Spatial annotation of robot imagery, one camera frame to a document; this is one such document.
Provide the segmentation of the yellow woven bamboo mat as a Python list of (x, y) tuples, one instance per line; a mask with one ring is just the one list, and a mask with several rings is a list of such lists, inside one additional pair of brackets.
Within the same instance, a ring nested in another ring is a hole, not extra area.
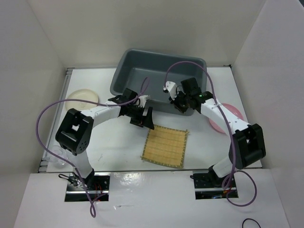
[(149, 130), (141, 159), (164, 167), (182, 169), (188, 130), (155, 125)]

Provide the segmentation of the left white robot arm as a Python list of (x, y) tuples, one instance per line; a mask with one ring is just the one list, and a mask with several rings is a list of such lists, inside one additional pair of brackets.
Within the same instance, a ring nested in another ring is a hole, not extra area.
[(108, 120), (128, 116), (131, 124), (153, 130), (152, 107), (144, 114), (146, 102), (150, 98), (149, 95), (139, 95), (127, 88), (122, 95), (108, 99), (105, 104), (83, 111), (74, 108), (67, 111), (55, 140), (61, 148), (69, 151), (73, 175), (81, 188), (89, 190), (95, 183), (95, 171), (86, 152), (93, 128)]

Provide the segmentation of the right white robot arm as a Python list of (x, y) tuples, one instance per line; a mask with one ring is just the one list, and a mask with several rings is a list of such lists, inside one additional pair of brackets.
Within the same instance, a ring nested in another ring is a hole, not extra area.
[(263, 130), (258, 124), (249, 124), (231, 111), (209, 92), (202, 92), (195, 78), (183, 80), (181, 87), (167, 81), (164, 92), (169, 101), (181, 113), (193, 109), (212, 120), (231, 143), (226, 158), (209, 167), (208, 181), (214, 187), (220, 186), (232, 170), (241, 170), (266, 156)]

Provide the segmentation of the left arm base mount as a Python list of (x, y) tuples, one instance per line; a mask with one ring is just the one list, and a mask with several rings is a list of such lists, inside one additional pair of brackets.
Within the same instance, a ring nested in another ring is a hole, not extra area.
[[(82, 183), (72, 174), (58, 175), (59, 178), (67, 181), (65, 202), (89, 201)], [(96, 172), (93, 182), (86, 187), (90, 199), (93, 201), (109, 200), (110, 173)]]

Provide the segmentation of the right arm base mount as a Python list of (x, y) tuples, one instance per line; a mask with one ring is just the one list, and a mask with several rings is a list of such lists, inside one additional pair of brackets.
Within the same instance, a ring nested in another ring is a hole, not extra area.
[(193, 180), (196, 200), (223, 199), (227, 194), (229, 198), (238, 198), (234, 178), (232, 178), (229, 188), (225, 190), (221, 187), (223, 179), (212, 183), (206, 171), (194, 171), (190, 178)]

